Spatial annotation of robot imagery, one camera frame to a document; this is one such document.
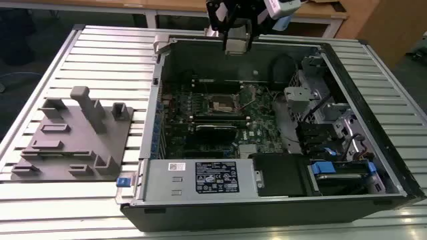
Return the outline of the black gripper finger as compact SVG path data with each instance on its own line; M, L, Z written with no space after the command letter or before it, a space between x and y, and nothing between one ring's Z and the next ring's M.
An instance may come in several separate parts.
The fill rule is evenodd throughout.
M250 19L247 21L247 33L248 33L247 47L246 47L247 49L252 48L252 42L259 33L258 28L259 28L258 22L254 19Z
M211 29L222 34L222 48L227 48L228 33L236 20L236 0L207 0L206 9Z

